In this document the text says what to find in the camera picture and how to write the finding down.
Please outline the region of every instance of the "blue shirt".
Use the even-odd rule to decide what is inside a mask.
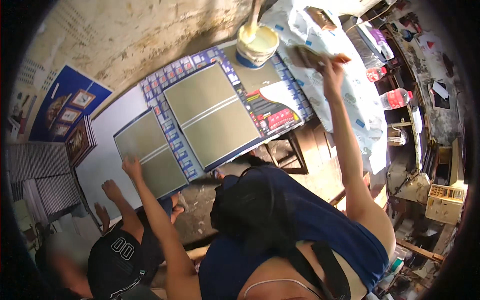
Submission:
[[[287,198],[295,201],[298,240],[327,241],[358,274],[369,293],[388,265],[388,254],[380,241],[284,171],[263,168],[262,173],[248,171],[241,180],[256,180],[267,175],[274,188],[283,189]],[[237,179],[225,176],[223,189],[228,189]],[[236,299],[255,269],[271,257],[272,254],[249,255],[240,241],[220,234],[200,264],[202,299]]]

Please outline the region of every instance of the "foot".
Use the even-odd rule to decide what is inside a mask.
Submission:
[[[179,214],[183,213],[185,211],[185,208],[181,207],[181,206],[174,206],[173,209],[172,209],[172,214],[170,216],[170,221],[172,222],[172,224],[175,223],[175,221],[177,220],[177,217],[179,216]]]
[[[223,178],[225,177],[225,174],[222,171],[220,171],[219,168],[211,170],[210,175],[212,176],[212,178],[215,178],[221,183],[223,183]]]
[[[179,197],[180,197],[180,192],[170,197],[170,199],[172,199],[172,207],[177,206],[177,204],[179,203]]]

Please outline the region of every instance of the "concrete floor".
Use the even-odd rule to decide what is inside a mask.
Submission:
[[[292,148],[286,140],[271,141],[268,145],[277,160],[286,157],[288,153],[292,152]],[[263,145],[257,148],[256,152],[261,159],[271,161]],[[245,157],[242,156],[231,163],[221,166],[220,170],[226,175],[233,174],[239,176],[249,166]],[[294,161],[286,167],[297,168],[299,164],[297,161]],[[342,177],[336,156],[323,164],[323,167],[315,174],[291,174],[291,177],[320,198],[328,201],[343,189]],[[180,202],[186,209],[177,218],[175,227],[184,245],[215,233],[215,230],[210,225],[210,211],[215,199],[215,187],[218,185],[219,183],[215,183],[214,180],[200,180],[190,184],[182,191],[181,194],[184,201],[181,200]]]

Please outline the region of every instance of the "hand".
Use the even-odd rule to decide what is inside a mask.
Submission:
[[[108,215],[107,209],[104,206],[101,206],[99,203],[95,203],[95,212],[102,225],[108,227],[110,225],[110,216]]]
[[[140,165],[137,156],[125,156],[123,158],[123,164],[121,168],[132,180],[136,180],[142,177],[142,166]]]
[[[102,189],[105,192],[105,195],[107,195],[107,197],[113,202],[123,198],[123,195],[121,194],[117,184],[111,179],[102,184]]]
[[[324,77],[325,97],[329,101],[337,97],[341,99],[342,97],[340,97],[340,90],[343,82],[342,64],[338,62],[332,62],[325,54],[320,55],[320,61],[324,64],[324,66],[318,71]]]

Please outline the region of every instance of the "brush handle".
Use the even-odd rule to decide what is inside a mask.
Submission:
[[[247,22],[247,28],[250,34],[254,34],[257,31],[258,15],[260,13],[260,0],[253,0],[252,13]]]

